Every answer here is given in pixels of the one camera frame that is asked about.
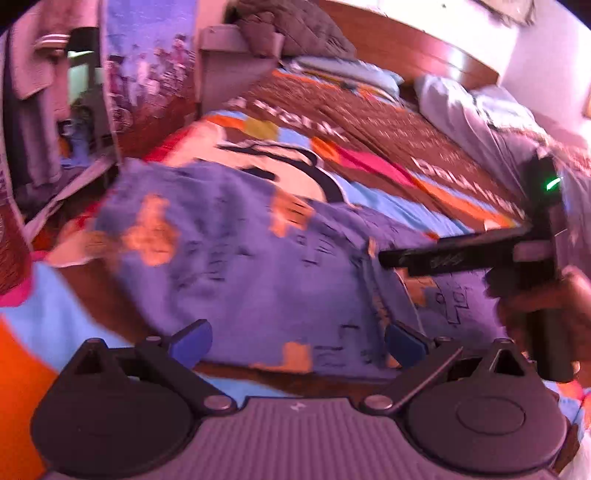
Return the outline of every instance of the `cartoon character print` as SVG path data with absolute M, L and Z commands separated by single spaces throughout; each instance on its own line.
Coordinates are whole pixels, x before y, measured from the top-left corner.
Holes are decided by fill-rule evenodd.
M 325 203 L 346 201 L 339 185 L 322 169 L 322 159 L 303 147 L 258 140 L 231 144 L 225 141 L 223 127 L 202 121 L 191 127 L 164 162 L 181 167 L 195 158 L 245 171 L 302 198 Z

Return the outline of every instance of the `wall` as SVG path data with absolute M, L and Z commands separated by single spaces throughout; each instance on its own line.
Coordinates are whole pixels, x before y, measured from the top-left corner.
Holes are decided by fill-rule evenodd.
M 519 102 L 591 140 L 582 112 L 591 86 L 591 31 L 556 0 L 536 0 L 537 22 L 521 30 L 502 85 Z
M 518 27 L 501 24 L 473 0 L 337 0 L 390 18 L 461 48 L 502 77 L 511 59 Z

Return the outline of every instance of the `wooden headboard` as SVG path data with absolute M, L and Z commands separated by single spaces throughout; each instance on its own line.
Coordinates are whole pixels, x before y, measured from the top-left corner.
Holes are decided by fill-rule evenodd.
M 465 51 L 384 15 L 337 1 L 322 10 L 357 48 L 359 60 L 414 80 L 425 73 L 457 80 L 467 89 L 496 84 L 499 74 Z

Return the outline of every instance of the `bed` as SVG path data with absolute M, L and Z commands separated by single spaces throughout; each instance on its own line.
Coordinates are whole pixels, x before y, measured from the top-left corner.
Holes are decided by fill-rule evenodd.
M 454 79 L 467 89 L 498 80 L 497 72 L 424 32 L 339 2 L 321 0 L 320 6 L 355 45 L 360 60 L 402 76 L 403 91 L 425 73 Z M 372 35 L 363 35 L 368 29 Z M 412 95 L 403 97 L 415 101 Z M 68 345 L 57 354 L 43 347 L 43 335 L 32 332 L 32 326 L 19 331 L 21 340 L 25 338 L 45 363 L 59 370 L 69 350 L 89 336 L 122 346 L 148 335 L 173 333 L 183 326 L 178 318 L 188 321 L 199 309 L 203 311 L 198 314 L 208 319 L 210 312 L 216 316 L 214 307 L 220 303 L 205 299 L 214 290 L 220 298 L 237 299 L 234 308 L 239 308 L 242 323 L 238 325 L 234 311 L 224 307 L 226 316 L 213 322 L 214 335 L 224 332 L 228 340 L 218 342 L 221 346 L 208 361 L 197 366 L 199 374 L 242 397 L 262 392 L 345 395 L 359 401 L 400 367 L 383 346 L 367 340 L 379 337 L 379 322 L 367 327 L 356 319 L 376 316 L 379 310 L 372 290 L 359 291 L 369 278 L 378 291 L 395 292 L 394 303 L 388 296 L 380 297 L 387 310 L 428 335 L 463 332 L 474 345 L 503 335 L 492 316 L 494 301 L 485 296 L 483 273 L 410 279 L 399 271 L 377 278 L 382 275 L 375 268 L 377 249 L 511 228 L 525 219 L 519 198 L 410 111 L 409 103 L 392 100 L 372 86 L 352 87 L 317 72 L 278 68 L 225 99 L 221 108 L 213 102 L 214 107 L 201 108 L 197 122 L 178 129 L 180 117 L 190 110 L 176 105 L 182 115 L 176 115 L 176 124 L 167 125 L 170 131 L 164 140 L 144 137 L 145 151 L 137 151 L 134 140 L 133 155 L 125 156 L 145 161 L 125 160 L 124 179 L 100 206 L 71 222 L 47 255 L 46 264 L 59 268 L 58 278 L 45 265 L 35 264 L 37 274 L 55 289 L 36 293 L 36 304 L 30 308 L 48 304 L 51 295 L 67 297 L 63 319 L 76 319 L 76 328 L 67 332 L 65 322 L 57 328 L 51 322 L 44 325 L 52 338 L 57 335 L 48 333 L 52 330 L 67 338 Z M 119 142 L 119 147 L 125 148 L 125 143 Z M 171 182 L 173 192 L 166 193 Z M 227 185 L 233 185 L 230 193 Z M 179 213 L 179 205 L 188 208 Z M 216 215 L 203 214 L 211 211 Z M 186 217 L 182 222 L 180 215 Z M 215 241 L 207 235 L 187 236 L 181 223 L 198 224 L 201 232 L 215 231 Z M 157 241 L 147 241 L 148 237 Z M 286 239 L 291 239 L 289 247 L 284 246 Z M 199 257 L 203 245 L 208 245 L 207 258 L 195 260 L 208 282 L 199 285 L 201 304 L 180 293 L 174 298 L 182 312 L 155 301 L 162 289 L 169 301 L 172 292 L 192 288 L 196 267 L 187 266 L 193 265 L 192 255 Z M 238 267 L 236 261 L 228 262 L 230 248 L 240 258 Z M 175 261 L 181 249 L 182 259 Z M 295 271 L 296 263 L 285 260 L 292 257 L 301 269 L 297 275 L 285 274 L 285 268 Z M 248 263 L 257 258 L 267 262 Z M 170 285 L 168 273 L 164 278 L 164 270 L 158 269 L 168 264 L 175 272 Z M 284 269 L 272 271 L 267 264 Z M 237 276 L 238 281 L 229 285 Z M 305 283 L 305 296 L 290 294 L 288 286 L 295 281 Z M 71 293 L 59 290 L 64 282 Z M 261 301 L 250 302 L 242 294 L 249 288 L 279 292 L 286 300 L 278 306 L 262 295 Z M 369 300 L 348 302 L 357 296 Z M 318 305 L 323 307 L 306 325 L 285 322 L 277 328 L 278 316 L 290 319 Z M 487 311 L 491 317 L 477 321 L 475 313 Z M 84 316 L 93 320 L 80 320 Z M 324 317 L 336 319 L 331 331 L 321 328 Z M 249 347 L 235 347 L 243 344 Z M 584 392 L 578 384 L 552 389 L 564 402 L 582 405 Z M 579 428 L 584 431 L 583 423 Z M 572 466 L 581 441 L 571 439 L 557 464 L 560 469 Z

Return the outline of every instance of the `gray pillow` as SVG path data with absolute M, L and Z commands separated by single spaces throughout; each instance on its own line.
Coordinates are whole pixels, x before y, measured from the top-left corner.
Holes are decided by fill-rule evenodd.
M 360 60 L 347 61 L 341 59 L 329 59 L 325 57 L 296 57 L 292 62 L 296 67 L 302 69 L 318 70 L 333 75 L 364 82 L 368 85 L 382 89 L 387 94 L 397 98 L 400 94 L 398 85 L 404 79 L 397 73 L 383 70 L 371 63 L 364 63 Z

